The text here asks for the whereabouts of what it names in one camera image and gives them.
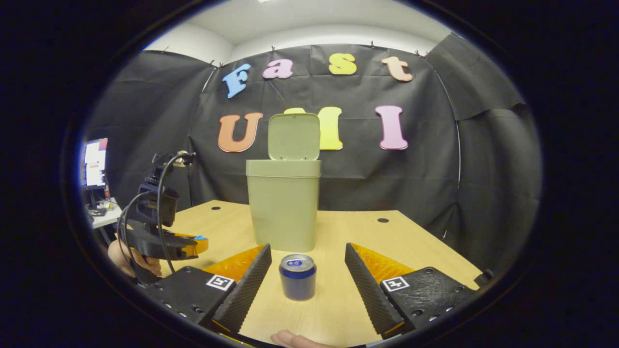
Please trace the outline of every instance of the soda can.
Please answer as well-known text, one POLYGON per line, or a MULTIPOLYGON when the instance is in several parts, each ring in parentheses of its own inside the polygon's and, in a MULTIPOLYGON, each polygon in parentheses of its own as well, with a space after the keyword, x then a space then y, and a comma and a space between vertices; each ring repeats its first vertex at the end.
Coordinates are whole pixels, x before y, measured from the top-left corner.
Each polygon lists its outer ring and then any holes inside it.
POLYGON ((316 290, 316 265, 314 260, 303 254, 290 254, 279 265, 284 294, 290 300, 305 301, 314 296, 316 290))

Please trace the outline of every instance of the trash can lid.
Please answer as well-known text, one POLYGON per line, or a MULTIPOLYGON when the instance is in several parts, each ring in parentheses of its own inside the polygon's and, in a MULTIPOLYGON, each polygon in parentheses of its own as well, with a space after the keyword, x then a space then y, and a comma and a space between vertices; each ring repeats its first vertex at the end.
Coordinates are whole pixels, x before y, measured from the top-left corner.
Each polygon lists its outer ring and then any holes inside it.
POLYGON ((320 154, 320 120, 313 113, 280 113, 269 120, 272 160, 316 160, 320 154))

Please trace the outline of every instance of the hand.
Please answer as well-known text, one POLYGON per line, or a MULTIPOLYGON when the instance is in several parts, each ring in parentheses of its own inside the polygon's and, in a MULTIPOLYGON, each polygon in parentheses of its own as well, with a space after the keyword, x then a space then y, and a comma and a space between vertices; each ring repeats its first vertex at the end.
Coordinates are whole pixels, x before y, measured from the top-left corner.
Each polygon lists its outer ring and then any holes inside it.
MULTIPOLYGON (((159 259, 146 257, 144 259, 140 253, 136 250, 132 249, 133 258, 136 260, 136 263, 143 268, 148 269, 150 272, 153 272, 156 276, 161 277, 161 264, 159 264, 159 259)), ((121 242, 120 240, 115 240, 111 242, 110 247, 108 248, 108 256, 117 265, 118 268, 121 269, 123 273, 128 275, 129 277, 136 277, 136 273, 131 269, 131 264, 129 261, 131 260, 131 256, 129 255, 129 249, 127 246, 121 242)))
POLYGON ((271 335, 271 340, 286 348, 335 348, 322 343, 316 343, 301 335, 295 335, 288 330, 281 330, 275 335, 271 335))

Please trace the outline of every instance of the green trash can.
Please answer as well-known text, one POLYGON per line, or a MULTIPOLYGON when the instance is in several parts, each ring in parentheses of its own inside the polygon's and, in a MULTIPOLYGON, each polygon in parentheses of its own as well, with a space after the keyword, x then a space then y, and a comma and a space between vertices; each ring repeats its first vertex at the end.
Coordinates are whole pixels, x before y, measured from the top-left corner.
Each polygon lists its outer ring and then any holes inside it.
POLYGON ((312 113, 269 120, 270 160, 247 160, 249 208, 257 244, 304 253, 314 248, 321 168, 320 123, 312 113))

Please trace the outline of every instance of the wooden table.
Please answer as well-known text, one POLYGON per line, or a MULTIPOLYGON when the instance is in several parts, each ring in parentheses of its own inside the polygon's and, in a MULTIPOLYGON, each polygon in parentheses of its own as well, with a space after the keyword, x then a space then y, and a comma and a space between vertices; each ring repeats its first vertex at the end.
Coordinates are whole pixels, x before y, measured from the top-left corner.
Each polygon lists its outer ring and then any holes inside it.
MULTIPOLYGON (((173 261, 175 269, 205 268, 256 246, 249 206, 245 204, 210 201, 177 213, 169 229, 209 239, 207 251, 197 259, 173 261)), ((306 253, 318 267, 316 295, 304 302, 284 296, 277 268, 290 253, 272 250, 273 262, 240 334, 271 342, 271 334, 288 329, 339 347, 381 340, 344 264, 347 242, 365 246, 415 270, 433 266, 471 289, 478 289, 473 280, 482 273, 479 269, 399 211, 319 211, 316 247, 306 253), (378 222, 379 218, 389 222, 378 222)), ((163 276, 169 275, 167 263, 161 265, 163 276)))

